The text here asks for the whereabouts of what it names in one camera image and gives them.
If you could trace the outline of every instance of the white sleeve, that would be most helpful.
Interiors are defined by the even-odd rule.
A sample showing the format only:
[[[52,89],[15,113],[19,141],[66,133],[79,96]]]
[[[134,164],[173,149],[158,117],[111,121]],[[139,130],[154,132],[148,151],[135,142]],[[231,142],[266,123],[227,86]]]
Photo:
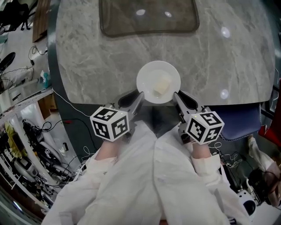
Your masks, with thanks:
[[[85,209],[95,200],[102,178],[115,162],[116,157],[99,161],[92,157],[86,173],[58,193],[42,225],[77,224],[85,214]]]
[[[191,158],[196,173],[202,178],[209,191],[216,197],[224,214],[229,219],[235,219],[237,224],[251,224],[249,215],[240,203],[238,195],[223,181],[223,177],[219,174],[219,155],[205,159]]]

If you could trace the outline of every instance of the floor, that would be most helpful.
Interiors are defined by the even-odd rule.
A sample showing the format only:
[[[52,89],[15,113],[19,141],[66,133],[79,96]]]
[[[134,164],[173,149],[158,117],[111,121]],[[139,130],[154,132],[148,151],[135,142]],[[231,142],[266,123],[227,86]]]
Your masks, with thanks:
[[[268,10],[272,10],[273,5],[272,1],[264,1],[265,4],[268,7]],[[281,72],[281,47],[277,32],[277,26],[276,23],[278,16],[270,18],[270,25],[274,31],[274,44],[278,47],[279,51],[276,51],[276,67],[278,68],[278,71]],[[2,59],[5,55],[9,54],[10,52],[15,52],[16,57],[14,59],[14,62],[7,68],[7,71],[11,71],[18,68],[24,68],[24,67],[30,67],[30,60],[28,59],[28,52],[34,44],[32,43],[32,30],[17,30],[14,32],[11,32],[8,34],[8,41],[3,46],[3,49],[0,53],[0,58]],[[42,51],[42,53],[45,51],[47,45],[47,40],[43,39],[39,43],[36,44],[39,50]],[[48,61],[47,61],[47,55],[39,55],[34,59],[35,65],[34,65],[34,77],[39,77],[41,71],[48,71]],[[275,83],[277,84],[278,81],[278,75],[279,73],[276,72],[276,78]],[[75,111],[69,104],[67,104],[64,100],[61,98],[58,98],[57,104],[59,105],[60,109],[60,117],[63,119],[73,119],[77,118],[85,122],[86,126],[88,126],[90,129],[85,127],[85,124],[79,120],[74,120],[72,124],[65,125],[65,129],[67,131],[68,137],[65,137],[66,139],[70,139],[72,146],[71,148],[75,150],[76,154],[79,155],[80,161],[83,156],[86,156],[87,154],[84,152],[83,147],[87,146],[90,150],[90,153],[94,153],[97,148],[100,147],[102,141],[99,138],[96,138],[94,136],[94,132],[91,128],[90,121],[87,117],[83,116],[81,113]],[[82,104],[73,104],[78,110],[83,111],[87,115],[91,115],[99,106],[98,105],[82,105]],[[56,115],[54,118],[52,118],[52,121],[56,121],[59,119],[59,115]],[[262,117],[262,123],[270,125],[270,120],[268,120],[265,117]],[[269,156],[278,156],[279,150],[277,146],[272,144],[271,142],[267,141],[266,139],[258,136],[257,134],[254,134],[254,136],[257,139],[258,145],[262,151],[264,151]],[[220,151],[223,154],[231,154],[235,151],[239,152],[240,154],[247,155],[248,154],[248,145],[246,138],[235,141],[235,142],[226,142],[224,140],[218,140],[218,142],[221,142],[222,146],[220,147]],[[255,162],[252,160],[252,158],[247,157],[247,161],[250,163],[250,165],[253,168],[256,168]],[[245,180],[245,178],[249,175],[249,173],[252,171],[251,167],[246,162],[241,162],[238,169],[232,169],[238,185],[240,185],[239,181],[241,180],[241,183]],[[276,219],[279,217],[280,211],[278,209],[274,209],[271,206],[268,206],[266,204],[263,204],[258,208],[257,215],[255,217],[253,224],[274,224]]]

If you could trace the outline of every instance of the white lab coat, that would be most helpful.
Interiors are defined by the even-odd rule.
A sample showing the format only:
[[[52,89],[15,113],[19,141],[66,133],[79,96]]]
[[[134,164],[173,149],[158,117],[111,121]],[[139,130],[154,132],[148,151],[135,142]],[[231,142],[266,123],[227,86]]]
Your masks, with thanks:
[[[86,173],[60,191],[42,224],[158,225],[166,219],[169,225],[220,225],[233,218],[251,224],[218,173],[219,157],[190,158],[177,129],[157,139],[137,122],[118,160],[88,160]]]

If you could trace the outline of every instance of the table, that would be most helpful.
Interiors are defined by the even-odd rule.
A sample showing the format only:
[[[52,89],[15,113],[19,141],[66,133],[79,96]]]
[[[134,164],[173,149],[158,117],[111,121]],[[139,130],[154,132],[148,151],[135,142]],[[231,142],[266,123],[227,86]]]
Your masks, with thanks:
[[[105,104],[136,88],[138,71],[154,60],[179,71],[181,90],[204,105],[264,102],[274,79],[274,44],[260,0],[196,0],[200,27],[191,34],[108,38],[98,0],[61,0],[58,64],[73,103]]]

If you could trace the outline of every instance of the robotic hand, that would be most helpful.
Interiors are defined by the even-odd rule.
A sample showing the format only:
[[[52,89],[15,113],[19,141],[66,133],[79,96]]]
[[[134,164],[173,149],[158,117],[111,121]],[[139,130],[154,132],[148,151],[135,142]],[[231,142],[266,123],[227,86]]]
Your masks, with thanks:
[[[143,102],[144,93],[135,90],[100,107],[90,117],[95,135],[111,142],[124,135],[124,140],[130,142],[136,127],[132,120]]]
[[[216,112],[211,112],[209,107],[184,91],[175,92],[173,102],[180,115],[179,135],[184,144],[190,142],[190,137],[200,145],[217,140],[224,122]]]

